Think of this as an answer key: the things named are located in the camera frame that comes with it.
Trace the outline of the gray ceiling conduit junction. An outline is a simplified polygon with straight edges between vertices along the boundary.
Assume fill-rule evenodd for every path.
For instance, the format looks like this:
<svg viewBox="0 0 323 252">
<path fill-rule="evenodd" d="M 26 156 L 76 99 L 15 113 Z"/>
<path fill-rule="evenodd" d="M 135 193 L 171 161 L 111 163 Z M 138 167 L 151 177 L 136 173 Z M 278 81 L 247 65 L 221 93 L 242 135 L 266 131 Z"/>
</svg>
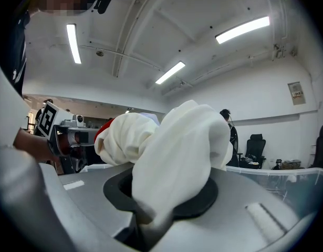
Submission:
<svg viewBox="0 0 323 252">
<path fill-rule="evenodd" d="M 292 46 L 291 44 L 274 44 L 271 60 L 274 61 L 276 59 L 282 59 L 286 57 L 296 57 L 297 54 L 298 48 L 296 45 Z"/>
</svg>

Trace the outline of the black white-trimmed backpack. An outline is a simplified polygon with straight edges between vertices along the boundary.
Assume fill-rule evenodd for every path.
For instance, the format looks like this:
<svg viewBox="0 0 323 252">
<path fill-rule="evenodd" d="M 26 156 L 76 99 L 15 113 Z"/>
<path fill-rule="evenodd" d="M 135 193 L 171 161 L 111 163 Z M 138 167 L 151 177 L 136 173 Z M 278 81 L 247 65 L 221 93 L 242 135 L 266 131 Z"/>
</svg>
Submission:
<svg viewBox="0 0 323 252">
<path fill-rule="evenodd" d="M 231 133 L 230 143 L 232 144 L 233 149 L 232 149 L 232 158 L 231 158 L 231 160 L 229 161 L 229 163 L 227 165 L 228 166 L 233 166 L 233 167 L 239 167 L 238 158 L 237 158 L 237 154 L 238 154 L 238 134 L 237 134 L 237 130 L 231 124 L 228 124 L 228 126 L 230 128 L 230 133 Z"/>
</svg>

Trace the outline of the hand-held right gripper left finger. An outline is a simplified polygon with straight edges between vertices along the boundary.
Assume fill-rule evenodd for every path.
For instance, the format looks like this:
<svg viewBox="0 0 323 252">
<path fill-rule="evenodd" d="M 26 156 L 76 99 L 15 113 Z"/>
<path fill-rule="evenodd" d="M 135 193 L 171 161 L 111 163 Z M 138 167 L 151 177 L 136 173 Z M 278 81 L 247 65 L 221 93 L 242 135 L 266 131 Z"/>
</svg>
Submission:
<svg viewBox="0 0 323 252">
<path fill-rule="evenodd" d="M 108 179 L 130 168 L 123 164 L 59 176 L 52 166 L 40 165 L 50 202 L 77 252 L 137 252 L 115 240 L 132 213 L 116 209 L 103 193 Z"/>
</svg>

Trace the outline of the gray yellow fabric heap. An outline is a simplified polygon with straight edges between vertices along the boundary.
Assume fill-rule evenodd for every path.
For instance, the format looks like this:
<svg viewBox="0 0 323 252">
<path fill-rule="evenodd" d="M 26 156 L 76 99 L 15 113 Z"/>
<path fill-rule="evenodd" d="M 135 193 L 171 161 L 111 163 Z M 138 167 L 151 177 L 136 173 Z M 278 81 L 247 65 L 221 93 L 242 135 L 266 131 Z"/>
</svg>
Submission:
<svg viewBox="0 0 323 252">
<path fill-rule="evenodd" d="M 242 161 L 249 165 L 259 165 L 256 156 L 251 154 L 249 156 L 243 157 Z"/>
</svg>

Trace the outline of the wall electrical panel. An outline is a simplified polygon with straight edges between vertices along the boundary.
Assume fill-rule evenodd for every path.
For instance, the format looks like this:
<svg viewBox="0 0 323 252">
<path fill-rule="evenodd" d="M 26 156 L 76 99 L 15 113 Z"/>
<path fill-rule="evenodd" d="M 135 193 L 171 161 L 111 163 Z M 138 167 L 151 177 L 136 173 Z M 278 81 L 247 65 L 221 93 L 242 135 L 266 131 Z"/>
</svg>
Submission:
<svg viewBox="0 0 323 252">
<path fill-rule="evenodd" d="M 289 83 L 288 88 L 294 106 L 306 103 L 306 99 L 300 82 Z"/>
</svg>

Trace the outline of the fluorescent ceiling light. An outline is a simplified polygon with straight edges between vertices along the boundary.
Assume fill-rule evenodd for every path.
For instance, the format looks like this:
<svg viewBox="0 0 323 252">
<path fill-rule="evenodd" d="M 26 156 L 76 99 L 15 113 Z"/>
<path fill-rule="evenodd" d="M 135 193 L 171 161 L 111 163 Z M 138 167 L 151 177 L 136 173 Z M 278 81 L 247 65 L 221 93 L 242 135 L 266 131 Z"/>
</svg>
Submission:
<svg viewBox="0 0 323 252">
<path fill-rule="evenodd" d="M 75 24 L 67 24 L 66 30 L 67 30 L 69 46 L 70 46 L 70 50 L 71 50 L 74 62 L 76 64 L 81 64 L 81 58 L 80 58 L 78 40 L 77 40 L 76 25 Z"/>
<path fill-rule="evenodd" d="M 166 73 L 164 73 L 155 83 L 160 85 L 176 74 L 179 70 L 185 67 L 185 63 L 179 61 L 176 65 L 174 65 L 171 69 L 169 69 Z"/>
<path fill-rule="evenodd" d="M 219 35 L 216 35 L 215 39 L 219 44 L 223 44 L 235 37 L 241 36 L 243 34 L 252 32 L 260 28 L 267 27 L 269 25 L 270 25 L 269 16 L 257 18 L 255 20 L 235 26 Z"/>
</svg>

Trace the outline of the clear plastic storage bin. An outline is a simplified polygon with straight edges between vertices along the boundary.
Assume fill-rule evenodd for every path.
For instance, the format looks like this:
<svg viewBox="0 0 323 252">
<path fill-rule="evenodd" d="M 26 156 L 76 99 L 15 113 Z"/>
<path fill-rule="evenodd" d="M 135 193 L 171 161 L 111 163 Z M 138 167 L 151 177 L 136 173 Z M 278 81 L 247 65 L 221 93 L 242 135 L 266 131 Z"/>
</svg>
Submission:
<svg viewBox="0 0 323 252">
<path fill-rule="evenodd" d="M 289 205 L 300 217 L 317 212 L 323 205 L 323 169 L 254 170 L 228 166 Z"/>
</svg>

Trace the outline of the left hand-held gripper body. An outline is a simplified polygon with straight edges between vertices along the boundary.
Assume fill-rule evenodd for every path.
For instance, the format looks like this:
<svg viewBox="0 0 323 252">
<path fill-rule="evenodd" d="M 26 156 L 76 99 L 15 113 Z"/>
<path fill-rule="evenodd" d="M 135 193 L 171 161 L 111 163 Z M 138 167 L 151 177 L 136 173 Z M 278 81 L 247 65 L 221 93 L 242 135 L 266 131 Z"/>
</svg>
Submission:
<svg viewBox="0 0 323 252">
<path fill-rule="evenodd" d="M 83 116 L 47 102 L 37 129 L 53 155 L 59 157 L 64 174 L 75 174 L 87 165 L 85 147 L 90 145 L 90 134 L 68 132 L 69 127 L 87 128 Z"/>
</svg>

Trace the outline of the person's black t-shirt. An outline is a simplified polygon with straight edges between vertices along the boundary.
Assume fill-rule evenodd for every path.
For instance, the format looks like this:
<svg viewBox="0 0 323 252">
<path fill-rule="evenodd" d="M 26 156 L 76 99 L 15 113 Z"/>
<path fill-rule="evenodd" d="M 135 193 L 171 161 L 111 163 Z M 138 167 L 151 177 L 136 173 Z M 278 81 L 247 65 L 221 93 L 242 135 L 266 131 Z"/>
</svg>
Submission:
<svg viewBox="0 0 323 252">
<path fill-rule="evenodd" d="M 25 28 L 30 22 L 29 11 L 23 11 L 0 35 L 0 67 L 21 96 L 26 69 Z"/>
</svg>

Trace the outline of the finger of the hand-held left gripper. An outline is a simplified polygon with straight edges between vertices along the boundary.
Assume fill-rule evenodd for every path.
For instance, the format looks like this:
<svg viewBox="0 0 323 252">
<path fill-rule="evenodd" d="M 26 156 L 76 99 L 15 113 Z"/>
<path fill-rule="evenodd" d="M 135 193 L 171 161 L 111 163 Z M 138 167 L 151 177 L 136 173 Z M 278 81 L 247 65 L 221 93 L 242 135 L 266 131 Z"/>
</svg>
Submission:
<svg viewBox="0 0 323 252">
<path fill-rule="evenodd" d="M 75 132 L 75 133 L 89 133 L 92 135 L 96 135 L 98 132 L 98 129 L 93 129 L 93 128 L 74 128 L 74 127 L 69 127 L 68 132 Z"/>
</svg>

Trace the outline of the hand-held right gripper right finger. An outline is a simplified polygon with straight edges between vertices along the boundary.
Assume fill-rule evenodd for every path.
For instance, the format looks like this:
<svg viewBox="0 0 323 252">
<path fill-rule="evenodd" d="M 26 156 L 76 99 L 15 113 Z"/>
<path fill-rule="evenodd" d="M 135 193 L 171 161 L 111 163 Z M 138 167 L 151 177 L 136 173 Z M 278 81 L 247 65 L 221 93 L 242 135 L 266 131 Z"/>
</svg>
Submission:
<svg viewBox="0 0 323 252">
<path fill-rule="evenodd" d="M 218 187 L 214 204 L 201 216 L 174 222 L 150 252 L 253 252 L 268 245 L 248 205 L 262 204 L 286 229 L 298 221 L 295 212 L 255 181 L 212 169 Z"/>
</svg>

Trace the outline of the lavender clothes garment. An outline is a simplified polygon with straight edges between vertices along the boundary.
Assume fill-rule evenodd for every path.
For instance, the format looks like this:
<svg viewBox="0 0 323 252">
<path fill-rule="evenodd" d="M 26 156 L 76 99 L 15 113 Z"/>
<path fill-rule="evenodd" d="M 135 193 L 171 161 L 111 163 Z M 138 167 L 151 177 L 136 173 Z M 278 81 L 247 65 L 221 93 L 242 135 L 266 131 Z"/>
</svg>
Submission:
<svg viewBox="0 0 323 252">
<path fill-rule="evenodd" d="M 157 126 L 159 126 L 159 125 L 160 125 L 160 122 L 159 122 L 159 120 L 158 120 L 158 117 L 157 117 L 155 114 L 153 114 L 153 113 L 146 113 L 146 112 L 141 112 L 140 114 L 141 114 L 141 115 L 143 115 L 143 116 L 145 116 L 145 117 L 147 117 L 147 118 L 149 118 L 149 119 L 151 119 L 151 120 L 153 120 L 153 122 L 154 122 Z"/>
</svg>

